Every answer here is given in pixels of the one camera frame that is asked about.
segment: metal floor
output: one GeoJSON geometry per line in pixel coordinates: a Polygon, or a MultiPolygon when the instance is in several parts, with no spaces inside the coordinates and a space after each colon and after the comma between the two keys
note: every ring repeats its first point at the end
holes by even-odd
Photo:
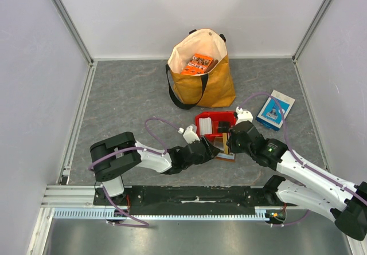
{"type": "MultiPolygon", "coordinates": [[[[144,121],[156,116],[181,127],[194,122],[202,111],[194,107],[186,111],[177,108],[169,98],[165,75],[165,60],[99,61],[85,110],[76,151],[72,162],[70,185],[92,185],[95,180],[87,170],[91,163],[89,147],[105,138],[125,131],[134,133],[141,143],[160,148],[144,129],[144,121]]],[[[323,167],[323,161],[306,104],[290,59],[231,59],[236,100],[225,110],[234,110],[255,92],[276,89],[295,98],[287,117],[289,138],[293,148],[309,161],[323,167]]],[[[257,115],[265,97],[250,101],[247,109],[257,115]]],[[[282,141],[283,130],[268,130],[255,122],[266,138],[282,141]]],[[[181,135],[170,126],[151,121],[150,128],[172,147],[185,144],[181,135]]],[[[262,186],[274,172],[260,167],[246,155],[237,155],[236,163],[212,160],[191,166],[180,174],[162,175],[153,170],[133,168],[123,175],[125,185],[255,185],[262,186]]]]}
{"type": "MultiPolygon", "coordinates": [[[[304,211],[289,210],[289,219],[304,211]]],[[[44,255],[349,255],[346,237],[316,213],[297,225],[251,221],[149,221],[113,227],[102,219],[54,219],[44,255]]]]}

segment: black bag handle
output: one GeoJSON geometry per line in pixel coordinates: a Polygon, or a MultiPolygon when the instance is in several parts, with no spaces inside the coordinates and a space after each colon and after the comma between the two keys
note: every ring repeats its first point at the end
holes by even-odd
{"type": "Polygon", "coordinates": [[[166,75],[167,75],[167,81],[168,81],[168,91],[170,93],[170,97],[173,101],[173,103],[178,107],[178,108],[181,108],[181,109],[184,109],[184,110],[189,110],[191,108],[193,108],[194,106],[196,106],[200,100],[202,99],[202,96],[204,95],[204,92],[205,92],[205,88],[206,88],[206,84],[208,83],[208,78],[209,78],[209,74],[205,73],[203,74],[202,76],[200,76],[200,79],[201,79],[201,85],[202,85],[202,90],[201,90],[201,97],[199,99],[198,102],[196,103],[192,103],[192,104],[185,104],[183,102],[181,102],[177,97],[176,95],[174,94],[172,88],[171,88],[171,84],[170,84],[170,80],[168,78],[168,71],[170,70],[170,67],[168,66],[168,64],[166,64],[166,75]]]}
{"type": "MultiPolygon", "coordinates": [[[[196,31],[197,31],[197,29],[193,29],[192,31],[189,32],[189,34],[192,34],[192,33],[196,32],[196,31]]],[[[221,33],[219,36],[223,39],[223,41],[225,43],[226,42],[226,39],[224,37],[224,34],[221,33]]]]}

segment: aluminum frame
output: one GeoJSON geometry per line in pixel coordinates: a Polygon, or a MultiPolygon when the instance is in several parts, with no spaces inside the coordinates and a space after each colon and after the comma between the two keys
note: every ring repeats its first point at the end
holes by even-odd
{"type": "MultiPolygon", "coordinates": [[[[80,103],[77,109],[75,121],[71,129],[69,142],[64,152],[62,165],[60,167],[60,176],[56,182],[56,184],[59,184],[63,177],[66,177],[66,176],[68,177],[69,172],[70,172],[70,167],[71,167],[72,159],[74,156],[77,138],[80,132],[81,122],[83,121],[85,108],[87,106],[87,101],[88,101],[89,93],[90,93],[92,82],[93,82],[93,77],[94,77],[95,70],[96,70],[96,62],[94,62],[94,59],[91,57],[85,43],[83,42],[82,38],[80,37],[79,32],[77,31],[74,23],[72,22],[70,15],[68,14],[65,6],[62,3],[62,0],[52,0],[52,2],[54,3],[57,11],[59,12],[61,18],[63,19],[73,39],[75,40],[78,47],[80,48],[84,58],[90,64],[88,75],[87,75],[87,78],[85,79],[85,84],[84,84],[83,92],[81,95],[80,103]]],[[[325,15],[331,2],[332,0],[323,0],[309,28],[307,29],[305,35],[303,36],[297,50],[295,51],[294,55],[292,56],[292,59],[294,60],[294,66],[295,66],[295,70],[297,73],[297,77],[300,82],[301,90],[305,97],[307,110],[310,114],[311,122],[314,128],[315,134],[316,134],[316,139],[319,145],[319,149],[321,151],[322,158],[326,166],[328,166],[328,164],[327,164],[325,152],[322,148],[323,147],[322,141],[319,137],[319,129],[315,122],[315,116],[314,116],[313,109],[307,99],[307,93],[302,83],[302,76],[299,73],[299,69],[297,66],[297,60],[299,59],[304,48],[308,44],[310,38],[313,36],[317,26],[319,25],[321,19],[325,15]]],[[[77,207],[83,207],[83,208],[98,208],[99,207],[101,208],[101,207],[105,207],[105,206],[94,206],[93,205],[94,194],[95,194],[94,186],[60,186],[60,185],[47,186],[44,198],[42,200],[40,212],[38,214],[37,222],[34,228],[34,232],[32,234],[32,238],[29,244],[27,254],[28,255],[43,254],[44,248],[46,245],[47,236],[49,234],[51,222],[52,222],[53,215],[54,215],[54,209],[56,207],[63,207],[63,208],[77,208],[77,207]]],[[[256,207],[256,209],[260,209],[260,208],[267,209],[267,210],[279,210],[280,209],[279,207],[256,207]]],[[[349,242],[349,245],[350,245],[350,248],[353,254],[358,254],[358,255],[367,254],[367,248],[363,242],[356,241],[349,237],[348,237],[348,242],[349,242]]]]}
{"type": "Polygon", "coordinates": [[[85,60],[89,64],[93,64],[93,58],[91,54],[89,53],[85,43],[83,42],[83,39],[81,39],[79,32],[77,31],[70,15],[68,14],[62,0],[51,0],[57,9],[58,13],[60,14],[61,19],[64,21],[65,26],[68,28],[71,36],[77,43],[81,53],[83,54],[85,60]]]}
{"type": "Polygon", "coordinates": [[[328,10],[328,8],[329,8],[332,1],[333,0],[323,0],[322,1],[319,9],[316,12],[315,17],[311,21],[311,24],[310,24],[309,28],[307,29],[306,33],[304,34],[300,44],[298,45],[297,50],[295,51],[295,53],[293,55],[293,60],[295,62],[298,61],[300,55],[302,54],[304,48],[307,46],[309,40],[313,36],[317,26],[320,24],[321,19],[324,17],[324,15],[325,15],[326,11],[328,10]]]}
{"type": "Polygon", "coordinates": [[[60,169],[59,169],[59,172],[58,172],[59,176],[56,180],[57,185],[62,183],[63,180],[66,180],[66,182],[65,182],[66,184],[68,184],[68,181],[69,181],[70,169],[71,169],[71,164],[73,162],[75,147],[76,147],[76,143],[77,143],[77,140],[78,140],[78,137],[79,137],[81,124],[83,122],[85,109],[87,107],[89,94],[91,92],[91,88],[92,88],[93,79],[94,79],[94,75],[95,75],[95,72],[96,72],[97,64],[98,64],[98,62],[94,62],[89,67],[87,77],[85,78],[83,92],[81,94],[78,109],[76,111],[75,119],[74,119],[74,122],[73,122],[73,127],[71,129],[71,133],[70,133],[70,137],[69,137],[69,142],[68,142],[68,144],[66,146],[66,149],[64,151],[63,159],[61,161],[61,166],[60,166],[60,169]]]}

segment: red tray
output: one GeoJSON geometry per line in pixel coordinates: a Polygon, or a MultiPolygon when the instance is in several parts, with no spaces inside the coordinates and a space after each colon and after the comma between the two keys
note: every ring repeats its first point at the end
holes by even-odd
{"type": "Polygon", "coordinates": [[[211,118],[212,119],[212,128],[213,128],[213,134],[206,134],[206,138],[213,142],[216,136],[222,136],[222,133],[217,133],[218,129],[218,123],[220,121],[228,121],[231,126],[236,124],[236,118],[234,116],[233,111],[212,111],[212,112],[203,112],[195,117],[195,125],[197,126],[197,135],[200,136],[200,125],[199,125],[199,119],[205,119],[205,118],[211,118]]]}

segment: blue box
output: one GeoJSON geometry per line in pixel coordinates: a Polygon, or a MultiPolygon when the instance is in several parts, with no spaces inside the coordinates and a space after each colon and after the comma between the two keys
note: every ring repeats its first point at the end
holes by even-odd
{"type": "MultiPolygon", "coordinates": [[[[273,90],[271,95],[277,99],[283,110],[284,117],[287,117],[289,111],[293,106],[295,99],[286,96],[276,90],[273,90]]],[[[262,125],[271,128],[275,131],[279,131],[279,129],[283,125],[282,116],[280,115],[279,108],[270,97],[265,102],[261,111],[257,115],[256,120],[262,123],[262,125]]]]}

